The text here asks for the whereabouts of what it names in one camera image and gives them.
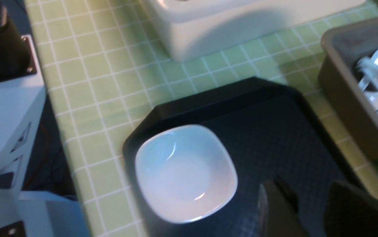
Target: white appliance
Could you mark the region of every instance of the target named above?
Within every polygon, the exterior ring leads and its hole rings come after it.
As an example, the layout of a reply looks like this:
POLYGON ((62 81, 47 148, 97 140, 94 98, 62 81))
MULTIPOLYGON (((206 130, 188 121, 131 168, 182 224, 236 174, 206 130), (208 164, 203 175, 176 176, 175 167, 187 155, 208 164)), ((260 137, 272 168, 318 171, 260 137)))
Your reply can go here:
POLYGON ((171 57, 186 61, 365 0, 139 0, 171 57))

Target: cable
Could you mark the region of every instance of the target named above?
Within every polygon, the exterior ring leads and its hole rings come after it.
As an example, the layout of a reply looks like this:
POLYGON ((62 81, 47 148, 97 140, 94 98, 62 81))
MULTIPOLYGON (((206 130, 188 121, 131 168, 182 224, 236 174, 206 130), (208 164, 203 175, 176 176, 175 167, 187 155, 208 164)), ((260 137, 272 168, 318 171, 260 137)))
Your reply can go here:
POLYGON ((22 9, 22 11, 25 13, 25 14, 27 14, 27 10, 22 6, 22 4, 20 4, 19 2, 18 2, 18 0, 14 0, 15 2, 16 2, 16 4, 22 9))
POLYGON ((44 158, 43 158, 43 160, 41 160, 40 165, 38 165, 38 168, 32 174, 30 180, 28 180, 28 182, 26 184, 24 184, 22 189, 26 189, 32 182, 34 182, 35 178, 37 177, 38 172, 41 170, 41 167, 47 161, 47 156, 48 156, 49 151, 50 151, 50 141, 51 141, 50 135, 47 132, 46 127, 44 127, 42 123, 40 123, 39 128, 43 131, 44 135, 46 136, 46 150, 44 152, 44 158))

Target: square bowl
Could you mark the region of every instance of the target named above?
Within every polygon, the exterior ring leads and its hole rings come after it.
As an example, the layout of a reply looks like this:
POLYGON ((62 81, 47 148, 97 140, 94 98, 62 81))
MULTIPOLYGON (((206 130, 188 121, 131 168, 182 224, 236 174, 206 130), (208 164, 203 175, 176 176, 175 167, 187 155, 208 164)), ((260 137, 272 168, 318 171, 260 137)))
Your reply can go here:
POLYGON ((219 138, 200 125, 176 127, 150 138, 139 148, 135 167, 148 205, 175 224, 212 215, 237 190, 230 155, 219 138))

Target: utensil bin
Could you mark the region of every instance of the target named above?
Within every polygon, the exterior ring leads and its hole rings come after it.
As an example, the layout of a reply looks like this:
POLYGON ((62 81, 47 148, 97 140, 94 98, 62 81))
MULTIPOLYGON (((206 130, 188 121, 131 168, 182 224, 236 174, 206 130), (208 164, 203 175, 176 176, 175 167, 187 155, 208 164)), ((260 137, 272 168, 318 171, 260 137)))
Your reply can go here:
POLYGON ((378 160, 378 114, 358 87, 358 60, 378 49, 378 18, 328 30, 319 82, 348 131, 370 160, 378 160))

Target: tile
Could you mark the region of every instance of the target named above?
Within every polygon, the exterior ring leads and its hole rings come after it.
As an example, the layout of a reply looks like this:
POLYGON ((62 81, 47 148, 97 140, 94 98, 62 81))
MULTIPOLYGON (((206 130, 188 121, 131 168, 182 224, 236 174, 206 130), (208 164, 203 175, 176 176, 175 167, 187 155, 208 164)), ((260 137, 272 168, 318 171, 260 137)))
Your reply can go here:
POLYGON ((85 166, 78 139, 68 141, 63 148, 64 154, 67 158, 67 164, 70 166, 72 171, 85 166))
POLYGON ((316 35, 309 24, 303 24, 296 28, 295 31, 299 33, 304 43, 309 44, 312 42, 320 42, 320 37, 316 35))
POLYGON ((50 38, 52 40, 59 40, 68 37, 72 37, 72 30, 70 29, 67 19, 49 21, 47 28, 50 32, 50 38))
POLYGON ((161 63, 167 82, 181 81, 186 79, 186 73, 181 63, 174 60, 161 63))
POLYGON ((261 41, 269 54, 285 51, 284 46, 281 44, 276 34, 264 36, 261 38, 261 41))
POLYGON ((304 75, 300 72, 292 72, 285 75, 285 80, 288 85, 296 88, 301 93, 310 93, 313 91, 310 83, 304 78, 304 75))
POLYGON ((103 30, 116 27, 114 16, 110 10, 94 12, 91 14, 94 19, 95 28, 103 30))
POLYGON ((256 76, 256 71, 250 63, 244 63, 241 65, 235 66, 234 71, 239 77, 239 80, 256 76))
POLYGON ((88 82, 67 86, 66 93, 69 98, 70 109, 95 104, 88 82))
POLYGON ((322 118, 321 122, 335 142, 350 136, 341 120, 335 114, 322 118))
POLYGON ((91 12, 109 9, 109 2, 107 0, 89 0, 88 8, 91 12))
POLYGON ((79 57, 78 49, 73 39, 63 39, 53 42, 53 48, 58 61, 79 57))
POLYGON ((65 85, 87 79, 81 59, 59 63, 59 70, 65 85))
POLYGON ((94 24, 92 23, 91 16, 89 14, 71 17, 70 24, 72 25, 72 30, 75 35, 95 31, 94 24))
POLYGON ((107 128, 127 123, 126 108, 121 99, 115 99, 99 105, 101 115, 107 128))
POLYGON ((63 141, 76 137, 75 127, 69 113, 56 116, 56 122, 63 141))
POLYGON ((49 96, 53 110, 56 111, 56 113, 62 113, 68 110, 66 96, 64 95, 63 88, 51 90, 49 92, 49 96))
POLYGON ((129 51, 135 62, 135 66, 144 66, 155 62, 154 55, 148 43, 131 46, 129 47, 129 51))
POLYGON ((237 81, 237 77, 233 74, 230 69, 224 69, 222 71, 213 73, 218 86, 224 86, 237 81))
POLYGON ((107 231, 133 222, 132 212, 123 191, 100 198, 99 204, 107 231))
POLYGON ((94 236, 103 234, 103 225, 101 223, 101 218, 96 202, 92 201, 85 204, 83 211, 87 218, 87 223, 91 234, 93 234, 94 236))
POLYGON ((154 106, 173 100, 168 86, 162 85, 146 91, 154 106))
POLYGON ((109 237, 135 237, 139 236, 137 225, 131 225, 129 227, 120 229, 119 231, 114 231, 109 234, 109 237))
POLYGON ((91 166, 88 171, 98 197, 123 188, 113 160, 91 166))
POLYGON ((365 165, 368 162, 367 158, 352 139, 348 139, 337 145, 353 169, 365 165))
POLYGON ((47 29, 45 24, 34 24, 32 25, 32 32, 34 40, 38 43, 44 43, 49 41, 49 36, 47 34, 47 29))
POLYGON ((138 23, 121 27, 121 32, 126 45, 135 45, 146 41, 143 29, 138 23))
POLYGON ((314 66, 314 67, 303 70, 303 72, 306 74, 307 79, 312 84, 313 88, 315 89, 321 88, 321 85, 318 81, 319 71, 320 71, 320 66, 314 66))
POLYGON ((84 65, 89 78, 110 74, 110 68, 104 54, 85 57, 84 65))
POLYGON ((240 64, 247 61, 247 58, 244 55, 244 52, 240 46, 229 48, 223 52, 224 55, 227 57, 227 60, 230 63, 230 65, 240 64))
POLYGON ((139 76, 134 69, 115 74, 114 78, 123 96, 143 90, 139 76))
POLYGON ((48 88, 59 87, 62 85, 56 65, 43 68, 43 79, 48 88))
POLYGON ((222 57, 221 52, 206 55, 204 59, 209 67, 209 70, 211 71, 216 71, 228 67, 225 59, 222 57))
POLYGON ((322 92, 310 93, 306 95, 306 100, 318 117, 335 112, 322 92))
POLYGON ((151 111, 151 104, 144 92, 125 97, 124 103, 132 120, 144 118, 151 111))
POLYGON ((125 124, 117 128, 110 129, 107 132, 109 133, 111 143, 115 147, 114 155, 121 156, 121 149, 123 147, 124 141, 133 132, 132 126, 130 126, 130 124, 125 124))
POLYGON ((144 66, 137 69, 146 89, 165 84, 161 69, 157 64, 144 66))
POLYGON ((254 39, 251 42, 247 42, 241 46, 244 48, 251 60, 265 57, 267 55, 264 47, 257 39, 254 39))
POLYGON ((158 61, 169 60, 170 56, 167 53, 166 48, 160 40, 150 42, 150 45, 154 51, 154 56, 158 61))
POLYGON ((49 43, 40 44, 37 46, 38 59, 42 66, 55 62, 52 47, 49 43))
POLYGON ((356 171, 357 176, 362 181, 366 190, 374 197, 378 196, 378 182, 374 177, 371 165, 363 167, 356 171))
POLYGON ((360 14, 360 16, 361 16, 363 19, 371 19, 371 18, 375 18, 375 17, 378 16, 378 15, 373 11, 372 8, 361 9, 360 11, 358 11, 358 13, 360 14))
POLYGON ((98 132, 80 139, 88 165, 113 157, 105 132, 98 132))
POLYGON ((138 3, 133 5, 133 9, 135 10, 136 16, 138 17, 139 21, 149 21, 148 15, 142 8, 141 4, 138 3))
POLYGON ((78 135, 82 136, 103 129, 100 114, 96 106, 86 107, 72 112, 78 135))
POLYGON ((321 21, 316 21, 311 24, 312 27, 315 29, 315 31, 318 33, 319 37, 322 37, 323 33, 325 31, 329 30, 331 27, 323 20, 321 21))
POLYGON ((46 21, 66 17, 66 12, 64 11, 62 1, 42 3, 41 8, 43 9, 44 18, 46 21))
POLYGON ((73 183, 81 202, 89 201, 94 198, 86 169, 76 171, 72 178, 74 178, 73 183))
POLYGON ((274 78, 280 75, 278 65, 271 58, 263 58, 253 62, 262 78, 274 78))
POLYGON ((160 39, 157 31, 150 21, 142 22, 142 29, 145 31, 147 40, 157 40, 160 39))
POLYGON ((106 53, 113 72, 121 72, 133 68, 131 56, 127 49, 117 49, 106 53))
POLYGON ((291 55, 287 52, 282 52, 272 56, 275 63, 278 64, 279 71, 282 74, 287 74, 298 70, 296 61, 292 59, 291 55))
POLYGON ((208 69, 205 67, 205 63, 202 59, 184 62, 184 66, 190 77, 208 73, 208 69))
POLYGON ((279 31, 277 34, 287 49, 297 48, 303 45, 292 29, 279 31))
POLYGON ((63 0, 68 15, 78 15, 88 12, 86 4, 82 0, 63 0))
POLYGON ((359 22, 363 20, 363 18, 356 12, 345 12, 344 15, 351 23, 355 23, 355 22, 359 22))
POLYGON ((326 22, 329 24, 331 28, 340 27, 348 24, 348 20, 344 18, 342 15, 331 16, 326 20, 326 22))
POLYGON ((195 93, 195 90, 193 90, 193 86, 190 80, 184 80, 179 81, 177 83, 173 83, 171 84, 171 89, 173 90, 176 99, 190 96, 195 93))
POLYGON ((216 87, 216 83, 210 74, 195 77, 192 79, 192 81, 198 93, 211 90, 216 87))
POLYGON ((120 96, 113 76, 105 76, 90 81, 98 102, 114 99, 120 96))
POLYGON ((103 52, 96 33, 76 37, 79 52, 83 57, 103 52))
POLYGON ((104 50, 123 48, 125 46, 120 31, 115 29, 103 30, 98 33, 104 50))
POLYGON ((119 25, 121 26, 135 23, 138 21, 135 11, 133 11, 132 6, 130 5, 114 9, 114 14, 117 18, 119 25))
POLYGON ((296 48, 290 51, 290 53, 300 68, 309 67, 316 64, 313 54, 306 48, 296 48))

